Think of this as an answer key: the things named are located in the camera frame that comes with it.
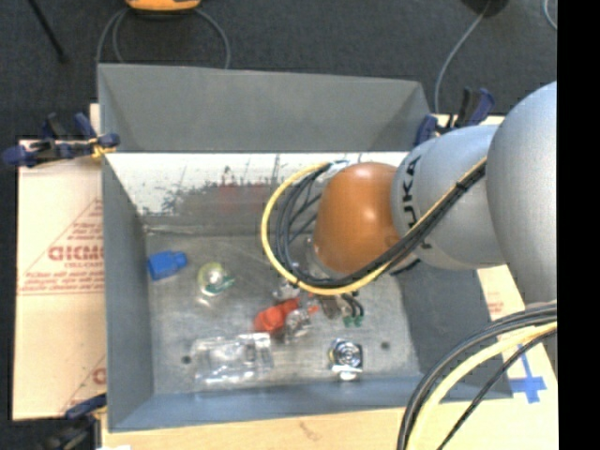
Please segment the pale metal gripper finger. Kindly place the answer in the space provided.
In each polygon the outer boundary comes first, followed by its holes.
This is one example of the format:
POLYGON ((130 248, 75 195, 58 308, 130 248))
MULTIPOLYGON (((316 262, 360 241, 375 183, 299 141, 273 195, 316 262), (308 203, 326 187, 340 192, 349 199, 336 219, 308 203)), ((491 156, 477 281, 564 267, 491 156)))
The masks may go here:
POLYGON ((312 320, 306 308, 292 310, 285 318, 283 342, 290 344, 305 336, 311 329, 312 320))
POLYGON ((287 301, 295 299, 299 296, 301 288, 292 284, 286 278, 281 277, 277 281, 277 285, 273 290, 273 299, 275 301, 287 301))

